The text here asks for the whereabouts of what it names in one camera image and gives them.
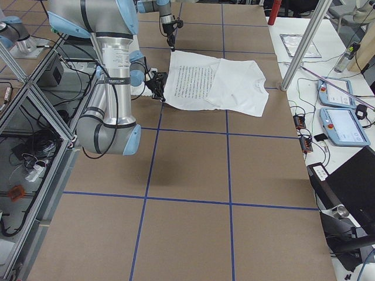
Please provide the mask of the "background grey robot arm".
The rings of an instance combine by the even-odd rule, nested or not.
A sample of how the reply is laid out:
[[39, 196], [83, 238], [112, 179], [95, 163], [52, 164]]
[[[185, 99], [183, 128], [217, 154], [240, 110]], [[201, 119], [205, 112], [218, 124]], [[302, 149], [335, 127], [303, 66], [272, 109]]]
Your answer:
[[36, 59], [49, 40], [32, 37], [19, 17], [6, 16], [1, 19], [1, 43], [15, 58]]

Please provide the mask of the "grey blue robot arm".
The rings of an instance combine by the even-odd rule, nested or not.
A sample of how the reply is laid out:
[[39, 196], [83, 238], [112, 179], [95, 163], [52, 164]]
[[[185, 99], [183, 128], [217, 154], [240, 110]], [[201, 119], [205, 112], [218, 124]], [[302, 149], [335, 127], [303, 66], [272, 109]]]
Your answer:
[[143, 66], [138, 51], [130, 51], [138, 34], [133, 1], [50, 1], [49, 22], [58, 32], [91, 39], [102, 69], [87, 108], [79, 117], [77, 137], [84, 154], [98, 159], [105, 154], [137, 152], [141, 126], [131, 112], [131, 86], [136, 66]]
[[171, 51], [174, 52], [176, 44], [175, 33], [183, 27], [184, 23], [183, 20], [173, 15], [171, 1], [137, 1], [137, 10], [139, 13], [159, 13], [159, 31], [166, 38]]

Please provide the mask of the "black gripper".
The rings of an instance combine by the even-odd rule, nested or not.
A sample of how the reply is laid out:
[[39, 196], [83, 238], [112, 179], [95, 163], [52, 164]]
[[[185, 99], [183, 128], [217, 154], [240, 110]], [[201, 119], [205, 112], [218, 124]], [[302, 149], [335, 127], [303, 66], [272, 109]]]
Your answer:
[[145, 82], [152, 92], [152, 99], [165, 102], [164, 87], [167, 81], [167, 72], [152, 71], [151, 78]]
[[183, 20], [179, 18], [161, 18], [162, 32], [167, 37], [167, 43], [171, 48], [171, 51], [175, 51], [175, 36], [173, 33], [176, 29], [183, 27]]

